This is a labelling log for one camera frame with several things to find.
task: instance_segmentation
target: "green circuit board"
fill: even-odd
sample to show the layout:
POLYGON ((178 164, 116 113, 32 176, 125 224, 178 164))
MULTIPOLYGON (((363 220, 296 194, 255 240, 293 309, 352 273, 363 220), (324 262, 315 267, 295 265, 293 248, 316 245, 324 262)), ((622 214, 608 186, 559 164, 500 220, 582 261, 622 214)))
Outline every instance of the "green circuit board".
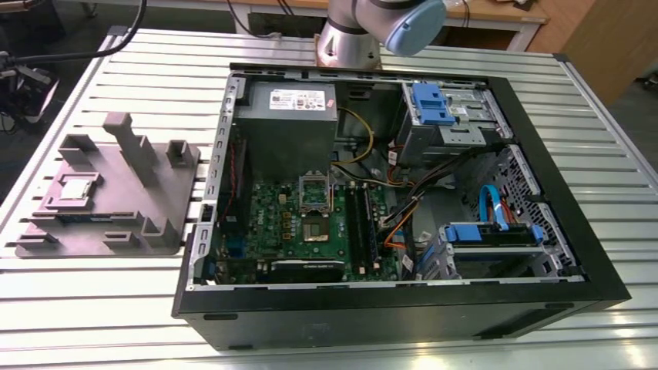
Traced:
MULTIPOLYGON (((296 183, 255 183, 252 189, 251 217, 245 237, 245 259, 323 259, 345 264, 345 281, 388 281, 396 279, 396 256, 383 256, 379 269, 355 274, 351 269, 348 216, 345 211, 347 187, 336 185, 332 194, 324 187, 305 187, 303 201, 332 198, 332 211, 323 217, 300 213, 299 187, 296 183)), ((369 200, 375 221, 387 212, 384 192, 369 188, 369 200)), ((235 276, 236 282, 248 277, 235 276)))

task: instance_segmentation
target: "wooden cabinet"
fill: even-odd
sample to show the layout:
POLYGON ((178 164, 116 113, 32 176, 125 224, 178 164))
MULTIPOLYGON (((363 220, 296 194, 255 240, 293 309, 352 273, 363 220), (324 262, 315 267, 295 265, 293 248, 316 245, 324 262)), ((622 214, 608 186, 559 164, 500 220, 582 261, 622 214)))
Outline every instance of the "wooden cabinet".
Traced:
POLYGON ((658 1, 540 0, 539 5, 551 20, 527 51, 564 53, 611 104, 658 58, 658 1))

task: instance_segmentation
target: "white label sticker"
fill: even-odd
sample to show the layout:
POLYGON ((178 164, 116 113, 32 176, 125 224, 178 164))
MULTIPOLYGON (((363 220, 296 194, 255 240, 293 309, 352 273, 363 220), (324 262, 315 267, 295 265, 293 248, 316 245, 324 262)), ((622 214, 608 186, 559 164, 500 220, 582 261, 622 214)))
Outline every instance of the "white label sticker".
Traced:
POLYGON ((397 164, 397 153, 392 150, 388 151, 388 164, 395 166, 397 164))
POLYGON ((409 256, 404 255, 404 257, 401 258, 401 264, 404 265, 404 267, 407 267, 407 270, 413 270, 413 262, 411 261, 409 256))
POLYGON ((269 109, 276 110, 327 110, 324 91, 272 90, 269 109))
POLYGON ((452 114, 463 114, 464 116, 468 115, 468 113, 465 111, 465 108, 463 108, 461 106, 451 106, 449 107, 449 112, 452 114))

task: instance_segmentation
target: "open computer chassis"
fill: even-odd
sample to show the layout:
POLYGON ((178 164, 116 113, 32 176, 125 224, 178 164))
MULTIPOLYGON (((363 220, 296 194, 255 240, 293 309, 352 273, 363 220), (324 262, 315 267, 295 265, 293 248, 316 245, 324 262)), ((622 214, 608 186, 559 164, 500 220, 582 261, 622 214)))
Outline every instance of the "open computer chassis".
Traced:
MULTIPOLYGON (((192 267, 205 247, 217 199, 204 198, 186 238, 172 316, 185 319, 214 349, 251 349, 508 338, 582 311, 598 311, 630 298, 566 181, 552 162, 505 79, 419 72, 373 72, 316 67, 230 65, 212 158, 225 155, 235 104, 232 78, 249 74, 271 81, 397 82, 448 79, 484 82, 515 144, 525 158, 555 222, 571 247, 584 279, 557 284, 431 284, 397 281, 375 288, 336 283, 335 288, 236 287, 217 290, 194 283, 192 267)), ((212 163, 221 178, 222 163, 212 163)))

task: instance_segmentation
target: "slotted aluminum surface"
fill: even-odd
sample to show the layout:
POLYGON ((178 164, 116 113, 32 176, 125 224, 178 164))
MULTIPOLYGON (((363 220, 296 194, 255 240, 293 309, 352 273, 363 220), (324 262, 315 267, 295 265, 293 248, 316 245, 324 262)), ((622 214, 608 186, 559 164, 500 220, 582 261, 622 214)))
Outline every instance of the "slotted aluminum surface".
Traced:
MULTIPOLYGON (((116 45, 108 37, 102 47, 116 45)), ((243 35, 141 30, 118 54, 94 61, 0 209, 0 241, 16 239, 56 173, 65 133, 97 142, 109 111, 133 113, 152 143, 209 143, 229 62, 313 65, 313 43, 243 35)), ((429 48, 413 58, 383 52, 384 69, 509 79, 571 185, 584 214, 628 285, 631 301, 582 314, 517 340, 307 348, 212 350, 169 317, 181 254, 132 259, 20 260, 0 249, 0 368, 654 368, 658 367, 658 193, 618 126, 590 105, 587 89, 549 55, 429 48)), ((193 197, 204 188, 198 165, 193 197)), ((188 217, 198 214, 192 202, 188 217)))

